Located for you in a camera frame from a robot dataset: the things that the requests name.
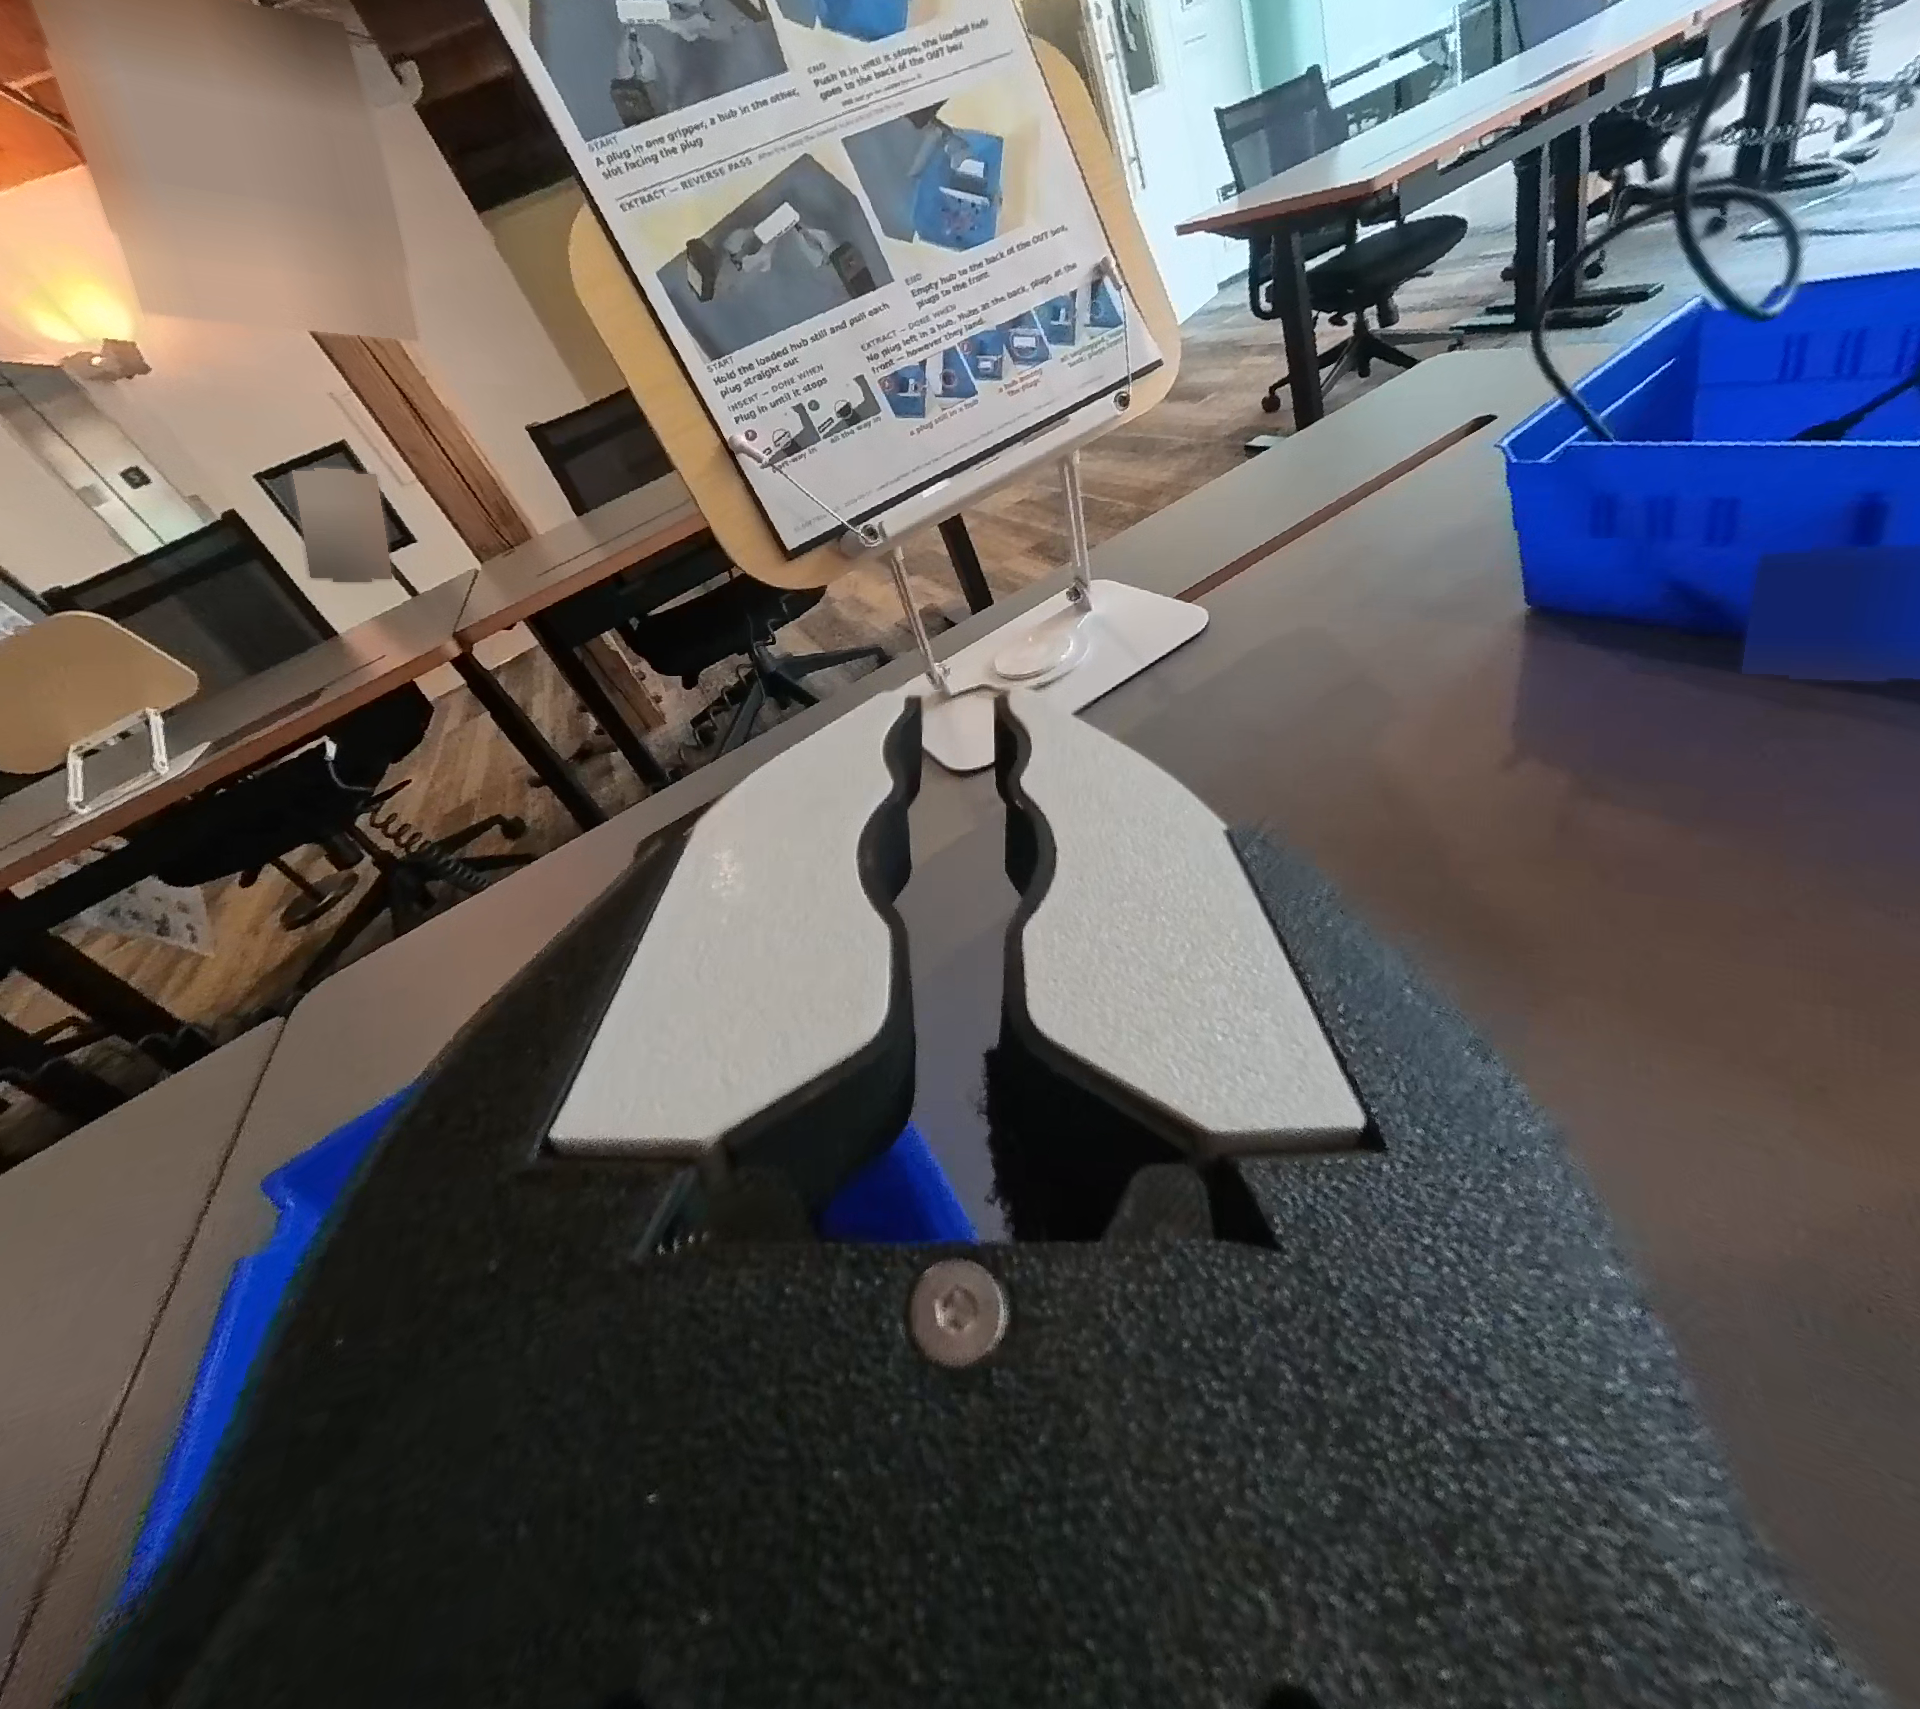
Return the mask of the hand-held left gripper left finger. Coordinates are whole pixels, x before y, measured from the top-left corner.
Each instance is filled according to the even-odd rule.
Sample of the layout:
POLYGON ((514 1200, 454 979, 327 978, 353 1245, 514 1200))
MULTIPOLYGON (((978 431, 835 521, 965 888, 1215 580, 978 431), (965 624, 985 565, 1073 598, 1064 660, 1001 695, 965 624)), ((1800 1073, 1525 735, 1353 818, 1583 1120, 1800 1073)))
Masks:
POLYGON ((923 700, 884 692, 690 828, 546 1131, 561 1156, 755 1168, 820 1217, 905 1136, 899 893, 923 700))

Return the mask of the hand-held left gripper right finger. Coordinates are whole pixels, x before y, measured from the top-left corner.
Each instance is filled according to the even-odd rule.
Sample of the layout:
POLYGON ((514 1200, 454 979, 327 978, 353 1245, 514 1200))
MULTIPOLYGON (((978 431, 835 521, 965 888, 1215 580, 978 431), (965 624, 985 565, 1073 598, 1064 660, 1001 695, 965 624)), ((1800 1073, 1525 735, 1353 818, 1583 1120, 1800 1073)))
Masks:
POLYGON ((1002 940, 996 1194, 1116 1207, 1147 1168, 1353 1152, 1371 1115, 1233 828, 1041 695, 996 700, 1002 940))

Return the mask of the blue plastic bin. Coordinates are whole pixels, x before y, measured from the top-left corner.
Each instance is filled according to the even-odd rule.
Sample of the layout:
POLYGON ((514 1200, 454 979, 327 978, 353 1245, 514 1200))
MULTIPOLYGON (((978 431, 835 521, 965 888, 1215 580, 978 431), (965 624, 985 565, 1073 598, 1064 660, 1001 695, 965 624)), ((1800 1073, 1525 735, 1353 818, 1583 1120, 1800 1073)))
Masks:
MULTIPOLYGON (((115 1615, 154 1585, 166 1553, 182 1540, 192 1507, 214 1469, 214 1459, 239 1415, 256 1361, 266 1353, 272 1323, 327 1227, 336 1204, 397 1120, 422 1095, 418 1076, 397 1095, 351 1115, 316 1147, 277 1164, 257 1194, 272 1204, 272 1232, 252 1255, 229 1269, 229 1285, 218 1301, 203 1361, 184 1401, 173 1445, 166 1450, 144 1525, 132 1540, 130 1569, 115 1596, 115 1615)), ((930 1150, 927 1136, 906 1125, 899 1137, 863 1164, 824 1207, 820 1227, 831 1242, 905 1245, 905 1242, 978 1242, 978 1227, 962 1207, 949 1170, 930 1150)))
POLYGON ((1916 684, 1916 268, 1670 313, 1499 444, 1539 612, 1916 684))

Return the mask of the dark office desk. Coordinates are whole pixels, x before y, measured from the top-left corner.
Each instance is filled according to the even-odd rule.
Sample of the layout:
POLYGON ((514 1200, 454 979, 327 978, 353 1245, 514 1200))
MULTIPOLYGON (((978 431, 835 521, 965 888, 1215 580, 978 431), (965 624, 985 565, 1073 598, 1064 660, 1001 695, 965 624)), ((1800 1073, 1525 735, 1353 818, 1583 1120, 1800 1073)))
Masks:
POLYGON ((68 812, 68 778, 41 778, 9 797, 5 888, 18 888, 68 859, 83 859, 107 838, 127 838, 160 812, 229 778, 245 778, 326 737, 338 717, 454 662, 474 584, 475 572, 462 572, 236 690, 177 708, 166 717, 171 773, 107 812, 87 818, 68 812))
POLYGON ((605 824, 601 803, 584 784, 574 764, 544 737, 498 676, 481 662, 481 645, 525 625, 574 708, 601 726, 620 760, 657 791, 669 784, 669 773, 654 760, 645 735, 661 726, 661 711, 638 669, 609 642, 612 629, 589 629, 589 620, 574 614, 571 604, 587 602, 589 612, 605 612, 609 584, 703 533, 707 521, 687 488, 661 478, 496 557, 469 586, 454 625, 462 645, 454 669, 584 834, 605 824))

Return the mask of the black office chair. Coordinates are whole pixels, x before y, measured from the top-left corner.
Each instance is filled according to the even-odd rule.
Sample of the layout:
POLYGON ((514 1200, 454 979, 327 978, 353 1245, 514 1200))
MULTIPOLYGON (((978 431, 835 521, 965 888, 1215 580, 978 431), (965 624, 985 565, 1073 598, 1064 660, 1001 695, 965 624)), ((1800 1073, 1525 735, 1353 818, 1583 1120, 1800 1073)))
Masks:
MULTIPOLYGON (((200 695, 236 690, 338 636, 232 511, 83 586, 60 586, 44 602, 52 612, 91 612, 160 645, 200 676, 200 695)), ((105 868, 127 884, 256 884, 266 868, 295 879, 293 859, 320 851, 336 876, 327 876, 332 893, 295 879, 308 898, 295 925, 308 925, 357 879, 367 840, 353 820, 385 778, 422 747, 428 723, 433 700, 422 684, 403 684, 338 717, 326 737, 160 812, 127 834, 105 868)))
MULTIPOLYGON (((1276 89, 1215 106, 1215 133, 1235 187, 1250 193, 1299 164, 1326 155, 1349 140, 1353 124, 1347 106, 1330 100, 1324 72, 1309 65, 1276 89)), ((1301 231, 1311 313, 1349 324, 1349 340, 1316 356, 1324 388, 1336 388, 1347 371, 1367 378, 1374 365, 1417 367, 1419 356, 1408 353, 1408 343, 1464 347, 1453 327, 1401 336, 1399 296, 1448 258, 1469 229, 1455 214, 1403 216, 1399 194, 1380 193, 1301 231)))
MULTIPOLYGON (((673 475, 657 431, 628 390, 536 424, 531 444, 580 517, 673 475)), ((779 629, 820 602, 824 592, 789 592, 741 576, 713 533, 697 533, 568 598, 552 620, 568 645, 587 645, 589 624, 609 620, 605 634, 682 692, 703 690, 713 669, 741 660, 744 668, 707 708, 687 717, 690 744, 729 753, 766 708, 820 703, 806 669, 776 652, 779 629)))

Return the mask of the wooden board on clear stand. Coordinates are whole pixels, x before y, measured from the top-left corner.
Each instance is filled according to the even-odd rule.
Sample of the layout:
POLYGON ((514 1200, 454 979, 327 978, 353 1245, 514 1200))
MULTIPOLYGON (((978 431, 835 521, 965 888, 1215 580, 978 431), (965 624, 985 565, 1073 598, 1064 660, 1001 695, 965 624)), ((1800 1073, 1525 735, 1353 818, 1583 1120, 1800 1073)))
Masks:
POLYGON ((5 773, 60 778, 68 818, 89 820, 203 760, 166 737, 197 695, 192 668, 110 620, 37 620, 5 636, 5 773))

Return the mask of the instruction sign on stand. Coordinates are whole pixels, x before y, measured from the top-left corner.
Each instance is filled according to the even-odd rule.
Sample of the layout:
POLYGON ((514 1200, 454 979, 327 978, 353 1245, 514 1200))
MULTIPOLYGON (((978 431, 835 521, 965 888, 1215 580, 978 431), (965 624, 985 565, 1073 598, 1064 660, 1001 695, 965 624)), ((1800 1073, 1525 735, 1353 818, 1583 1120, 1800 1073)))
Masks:
POLYGON ((728 457, 680 457, 738 568, 894 568, 927 753, 1063 711, 1207 614, 1093 572, 1082 455, 1165 402, 1179 322, 1073 63, 1018 0, 483 0, 589 216, 574 286, 643 394, 634 305, 728 457))

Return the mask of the long office desk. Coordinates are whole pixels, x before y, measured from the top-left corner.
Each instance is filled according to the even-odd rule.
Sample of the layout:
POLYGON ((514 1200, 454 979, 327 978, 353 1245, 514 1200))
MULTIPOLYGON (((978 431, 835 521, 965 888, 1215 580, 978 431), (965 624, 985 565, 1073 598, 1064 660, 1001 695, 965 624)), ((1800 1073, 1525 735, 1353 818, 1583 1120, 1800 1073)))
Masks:
POLYGON ((1573 169, 1591 159, 1591 124, 1631 112, 1655 74, 1655 52, 1672 40, 1726 47, 1758 0, 1622 0, 1561 29, 1422 106, 1349 133, 1326 155, 1299 164, 1224 205, 1185 221, 1179 237, 1239 241, 1250 251, 1250 313, 1284 327, 1284 376, 1262 410, 1293 412, 1309 428, 1326 412, 1316 356, 1349 340, 1349 324, 1311 313, 1301 231, 1367 194, 1394 193, 1403 216, 1428 216, 1446 194, 1503 166, 1514 169, 1519 241, 1514 300, 1469 324, 1469 336, 1514 336, 1529 324, 1599 327, 1622 313, 1599 300, 1547 304, 1556 273, 1572 273, 1588 205, 1573 169))

